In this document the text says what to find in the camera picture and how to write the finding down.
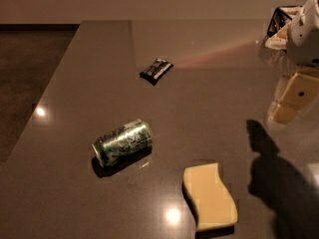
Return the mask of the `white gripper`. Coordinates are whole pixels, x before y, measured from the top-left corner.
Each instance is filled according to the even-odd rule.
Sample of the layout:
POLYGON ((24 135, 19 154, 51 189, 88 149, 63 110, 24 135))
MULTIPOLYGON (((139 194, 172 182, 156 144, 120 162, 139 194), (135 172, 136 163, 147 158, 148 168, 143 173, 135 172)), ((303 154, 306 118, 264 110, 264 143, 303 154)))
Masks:
POLYGON ((288 29, 287 55, 302 67, 283 75, 277 85, 268 117, 290 123, 319 96, 319 0, 307 0, 288 29))

